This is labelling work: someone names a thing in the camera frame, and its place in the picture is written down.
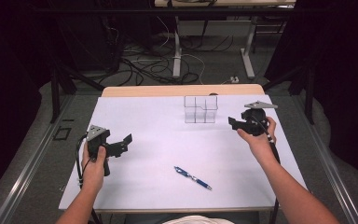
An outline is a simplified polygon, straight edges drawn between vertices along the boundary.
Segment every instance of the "desk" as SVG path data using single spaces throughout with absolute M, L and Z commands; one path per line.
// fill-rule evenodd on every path
M 217 0 L 214 7 L 267 7 L 293 5 L 296 0 Z M 155 0 L 156 7 L 166 7 L 168 0 Z M 206 3 L 185 3 L 172 0 L 173 7 L 206 7 Z M 179 21 L 176 17 L 177 32 L 175 32 L 175 57 L 173 63 L 173 76 L 180 76 L 182 50 L 180 48 L 180 35 L 202 35 L 203 21 Z M 241 49 L 241 57 L 248 78 L 254 78 L 255 73 L 249 59 L 249 51 L 255 35 L 257 17 L 251 21 L 209 21 L 204 35 L 234 35 L 246 36 L 245 48 Z
M 216 123 L 185 123 L 183 96 L 212 92 L 219 94 Z M 240 119 L 243 105 L 256 100 L 270 103 L 258 85 L 107 88 L 90 124 L 109 129 L 109 143 L 129 133 L 133 141 L 128 152 L 109 160 L 111 175 L 104 179 L 94 209 L 99 213 L 270 209 L 275 196 L 269 182 L 247 144 L 227 123 L 227 116 Z M 282 166 L 305 187 L 275 110 L 265 110 L 278 123 Z M 174 165 L 213 189 L 177 174 Z M 60 209 L 66 209 L 78 194 L 76 177 L 74 167 Z

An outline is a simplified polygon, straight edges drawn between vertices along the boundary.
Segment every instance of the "pen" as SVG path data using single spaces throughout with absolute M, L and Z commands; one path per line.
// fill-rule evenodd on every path
M 208 184 L 206 184 L 205 182 L 203 182 L 202 180 L 196 178 L 195 176 L 189 174 L 188 172 L 186 172 L 185 170 L 183 170 L 182 168 L 178 167 L 178 166 L 173 166 L 175 168 L 175 171 L 178 174 L 184 175 L 185 177 L 190 177 L 192 180 L 196 181 L 198 184 L 200 184 L 201 186 L 205 187 L 206 189 L 212 189 L 211 186 L 209 186 Z

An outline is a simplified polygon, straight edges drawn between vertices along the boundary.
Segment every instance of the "electrical outlet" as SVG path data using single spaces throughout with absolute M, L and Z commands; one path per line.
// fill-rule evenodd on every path
M 232 84 L 240 83 L 240 79 L 238 77 L 230 77 L 230 80 Z

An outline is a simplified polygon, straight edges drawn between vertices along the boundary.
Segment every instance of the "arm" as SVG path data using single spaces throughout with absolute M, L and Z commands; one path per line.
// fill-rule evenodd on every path
M 89 161 L 87 144 L 83 148 L 83 187 L 57 223 L 88 223 L 95 198 L 103 186 L 103 161 L 106 150 L 100 147 L 96 161 Z
M 276 141 L 276 122 L 268 118 L 268 123 L 268 132 Z M 338 223 L 333 214 L 275 160 L 265 134 L 254 137 L 241 129 L 237 132 L 249 144 L 266 173 L 289 223 Z

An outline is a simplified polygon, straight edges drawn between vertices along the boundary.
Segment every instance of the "white paper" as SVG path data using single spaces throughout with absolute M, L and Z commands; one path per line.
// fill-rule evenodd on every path
M 90 124 L 110 130 L 108 143 L 132 134 L 128 152 L 110 158 L 94 209 L 120 212 L 271 207 L 275 195 L 248 144 L 228 124 L 246 104 L 271 103 L 267 95 L 219 95 L 215 123 L 185 123 L 184 97 L 101 97 Z M 305 187 L 274 109 L 282 166 Z M 175 172 L 179 166 L 208 190 Z M 79 192 L 74 170 L 62 196 L 66 209 Z

